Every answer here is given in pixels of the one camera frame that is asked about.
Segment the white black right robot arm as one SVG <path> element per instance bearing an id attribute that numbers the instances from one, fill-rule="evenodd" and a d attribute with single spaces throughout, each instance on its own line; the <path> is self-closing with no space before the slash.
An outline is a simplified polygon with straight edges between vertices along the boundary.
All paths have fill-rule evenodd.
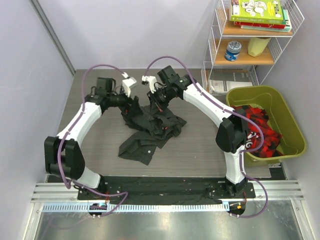
<path id="1" fill-rule="evenodd" d="M 226 163 L 225 190 L 233 198 L 242 196 L 248 179 L 245 176 L 242 152 L 248 135 L 248 122 L 243 110 L 234 110 L 208 94 L 190 74 L 179 76 L 168 65 L 155 76 L 143 75 L 142 83 L 149 86 L 147 93 L 151 107 L 163 112 L 174 98 L 197 107 L 217 126 L 217 146 L 223 151 Z"/>

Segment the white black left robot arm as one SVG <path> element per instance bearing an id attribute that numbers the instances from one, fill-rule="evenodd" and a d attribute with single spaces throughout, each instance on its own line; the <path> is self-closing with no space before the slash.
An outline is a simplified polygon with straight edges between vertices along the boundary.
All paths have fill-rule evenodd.
<path id="1" fill-rule="evenodd" d="M 113 78 L 97 78 L 96 85 L 84 98 L 84 103 L 71 122 L 57 134 L 44 141 L 45 170 L 48 174 L 61 177 L 67 187 L 71 181 L 89 188 L 89 194 L 100 200 L 107 192 L 102 175 L 86 167 L 81 144 L 93 124 L 108 108 L 124 108 L 138 105 L 138 98 L 131 98 L 131 90 L 137 85 L 133 77 L 122 80 L 120 92 L 116 93 Z"/>

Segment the grey pinstriped long sleeve shirt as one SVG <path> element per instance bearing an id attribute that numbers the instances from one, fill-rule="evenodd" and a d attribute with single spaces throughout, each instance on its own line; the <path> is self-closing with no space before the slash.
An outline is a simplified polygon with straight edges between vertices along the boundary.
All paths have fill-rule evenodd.
<path id="1" fill-rule="evenodd" d="M 149 105 L 139 106 L 138 115 L 132 115 L 130 109 L 123 107 L 120 110 L 125 125 L 136 132 L 119 146 L 118 156 L 144 165 L 149 165 L 156 149 L 162 149 L 172 137 L 178 137 L 187 124 L 168 108 L 151 113 Z"/>

